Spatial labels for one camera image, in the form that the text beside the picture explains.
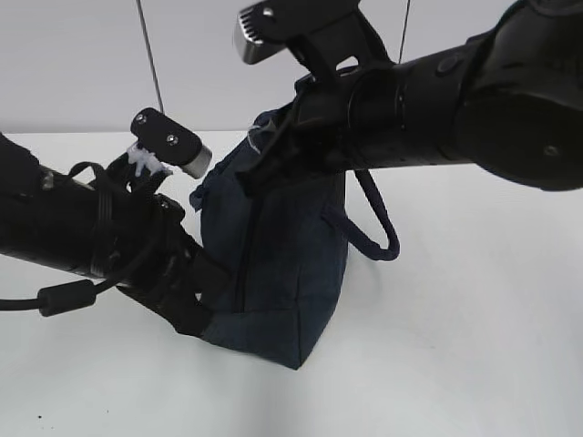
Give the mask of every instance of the navy blue bag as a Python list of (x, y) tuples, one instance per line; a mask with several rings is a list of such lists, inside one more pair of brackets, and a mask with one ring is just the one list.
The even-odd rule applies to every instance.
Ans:
[(202, 210), (204, 249), (232, 275), (220, 295), (201, 296), (215, 311), (201, 338), (299, 369), (340, 296), (350, 241), (370, 259), (393, 260), (399, 241), (368, 171), (356, 172), (389, 248), (366, 237), (344, 211), (345, 175), (246, 198), (235, 177), (267, 146), (276, 112), (262, 114), (247, 138), (191, 194)]

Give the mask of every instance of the white surface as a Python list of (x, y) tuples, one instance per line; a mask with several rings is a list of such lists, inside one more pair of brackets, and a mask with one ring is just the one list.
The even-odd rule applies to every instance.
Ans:
[[(217, 157), (240, 137), (203, 135)], [(105, 164), (132, 141), (12, 138), (61, 170)], [(53, 319), (2, 314), (0, 435), (580, 436), (583, 192), (473, 167), (376, 177), (403, 256), (352, 251), (338, 310), (300, 371), (181, 337), (115, 291)], [(187, 205), (194, 185), (178, 173), (164, 191)], [(380, 238), (352, 178), (348, 198)], [(3, 297), (70, 279), (7, 258), (0, 278)]]
[(514, 2), (412, 0), (403, 61), (463, 46), (469, 37), (492, 29)]
[(127, 131), (157, 103), (133, 0), (3, 0), (0, 131)]
[[(237, 13), (253, 0), (143, 0), (164, 105), (199, 130), (248, 128), (267, 109), (295, 97), (308, 71), (285, 51), (256, 66), (242, 63), (232, 43)], [(397, 57), (405, 0), (364, 0), (362, 10)]]

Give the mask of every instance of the bag strap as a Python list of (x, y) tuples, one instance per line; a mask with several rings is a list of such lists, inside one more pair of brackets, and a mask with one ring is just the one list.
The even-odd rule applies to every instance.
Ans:
[(401, 244), (394, 230), (393, 223), (389, 219), (383, 196), (374, 183), (373, 176), (368, 170), (354, 171), (356, 178), (363, 188), (364, 195), (373, 208), (374, 215), (383, 226), (386, 236), (389, 239), (389, 247), (382, 249), (378, 243), (372, 241), (362, 232), (352, 220), (346, 217), (346, 212), (334, 205), (326, 205), (322, 213), (322, 218), (329, 224), (337, 228), (365, 257), (374, 261), (393, 261), (397, 259), (401, 251)]

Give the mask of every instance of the screw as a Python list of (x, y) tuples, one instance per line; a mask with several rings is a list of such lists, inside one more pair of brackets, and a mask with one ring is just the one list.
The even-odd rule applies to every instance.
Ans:
[(447, 76), (453, 73), (464, 61), (459, 54), (454, 54), (442, 60), (437, 66), (435, 74), (438, 77)]
[(146, 116), (145, 116), (145, 115), (143, 115), (143, 114), (138, 114), (138, 116), (136, 117), (136, 122), (137, 122), (139, 125), (143, 125), (144, 123), (146, 123), (146, 121), (148, 121), (148, 119), (147, 119), (147, 118), (146, 118)]
[(561, 150), (555, 146), (546, 146), (545, 147), (545, 155), (550, 158), (557, 158), (561, 155)]
[(275, 13), (273, 12), (273, 9), (266, 7), (263, 9), (263, 16), (267, 16), (268, 18), (273, 19), (275, 17)]
[(179, 143), (179, 138), (176, 135), (168, 135), (166, 142), (171, 146), (176, 146)]
[(55, 174), (52, 171), (49, 171), (43, 177), (43, 180), (41, 182), (41, 189), (43, 189), (43, 191), (50, 191), (54, 187), (55, 187)]

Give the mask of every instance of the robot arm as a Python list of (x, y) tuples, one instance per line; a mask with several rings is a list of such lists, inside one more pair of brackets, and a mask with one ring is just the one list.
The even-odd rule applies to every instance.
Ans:
[[(81, 163), (69, 175), (0, 135), (0, 254), (88, 278), (42, 289), (36, 299), (0, 300), (0, 310), (53, 316), (120, 286), (180, 333), (199, 336), (206, 328), (211, 313), (195, 295), (220, 291), (230, 277), (181, 227), (182, 207), (156, 191), (169, 175), (158, 158), (201, 177), (210, 152), (151, 108), (132, 131), (136, 145), (107, 169)], [(96, 174), (89, 185), (73, 179), (86, 168)]]
[[(545, 190), (583, 187), (582, 1), (520, 0), (492, 31), (403, 65), (357, 0), (301, 1), (281, 24), (285, 3), (262, 2), (241, 19), (264, 49), (242, 38), (249, 63), (287, 46), (312, 72), (278, 141), (240, 175), (250, 195), (347, 169), (468, 162)], [(307, 9), (317, 24), (288, 22)], [(351, 56), (358, 67), (337, 71)]]

